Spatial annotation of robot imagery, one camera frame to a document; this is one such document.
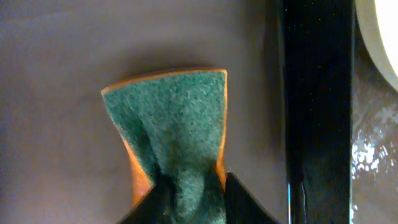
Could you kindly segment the orange green scrub sponge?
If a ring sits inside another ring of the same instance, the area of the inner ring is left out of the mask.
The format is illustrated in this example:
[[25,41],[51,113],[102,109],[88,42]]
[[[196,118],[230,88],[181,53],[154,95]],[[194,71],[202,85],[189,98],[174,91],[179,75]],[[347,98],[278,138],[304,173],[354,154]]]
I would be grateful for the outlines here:
[[223,69],[184,70],[101,91],[129,155],[134,208],[164,182],[171,193],[164,212],[169,222],[226,223],[227,77]]

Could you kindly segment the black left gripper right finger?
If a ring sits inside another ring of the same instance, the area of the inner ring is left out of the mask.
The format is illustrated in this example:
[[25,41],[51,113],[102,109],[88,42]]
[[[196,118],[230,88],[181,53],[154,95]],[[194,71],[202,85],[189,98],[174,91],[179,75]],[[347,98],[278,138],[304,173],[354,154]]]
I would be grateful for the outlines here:
[[227,224],[277,224],[232,172],[226,178],[224,203]]

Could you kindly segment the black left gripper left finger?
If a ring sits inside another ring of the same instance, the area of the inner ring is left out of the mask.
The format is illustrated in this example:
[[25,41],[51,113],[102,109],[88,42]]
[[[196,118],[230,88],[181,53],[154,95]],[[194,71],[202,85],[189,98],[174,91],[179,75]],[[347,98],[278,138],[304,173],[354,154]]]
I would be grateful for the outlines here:
[[158,182],[118,224],[171,224],[174,184],[171,178],[161,175]]

